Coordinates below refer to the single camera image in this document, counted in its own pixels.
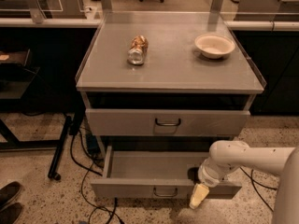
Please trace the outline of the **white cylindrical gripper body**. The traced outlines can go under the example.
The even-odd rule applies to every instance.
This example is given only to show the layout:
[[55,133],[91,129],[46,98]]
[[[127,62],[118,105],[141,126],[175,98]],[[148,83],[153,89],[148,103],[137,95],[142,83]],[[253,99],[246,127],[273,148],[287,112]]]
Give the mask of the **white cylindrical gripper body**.
[[234,169],[230,166],[220,166],[211,158],[205,159],[199,167],[198,178],[199,181],[210,187],[215,188],[228,174],[232,173]]

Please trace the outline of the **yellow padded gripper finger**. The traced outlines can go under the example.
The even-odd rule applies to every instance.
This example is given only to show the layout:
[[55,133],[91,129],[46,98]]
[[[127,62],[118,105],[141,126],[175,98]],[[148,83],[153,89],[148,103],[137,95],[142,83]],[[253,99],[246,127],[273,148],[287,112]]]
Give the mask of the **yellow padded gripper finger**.
[[209,187],[205,184],[196,184],[192,191],[189,207],[191,209],[197,208],[209,193]]

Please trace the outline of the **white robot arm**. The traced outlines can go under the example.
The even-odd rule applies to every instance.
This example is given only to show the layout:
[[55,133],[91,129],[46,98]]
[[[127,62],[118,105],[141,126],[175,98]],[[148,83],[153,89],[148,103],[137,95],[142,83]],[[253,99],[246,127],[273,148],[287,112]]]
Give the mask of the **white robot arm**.
[[299,147],[250,147],[243,141],[216,141],[198,170],[190,208],[197,208],[222,179],[240,166],[279,177],[271,224],[299,224]]

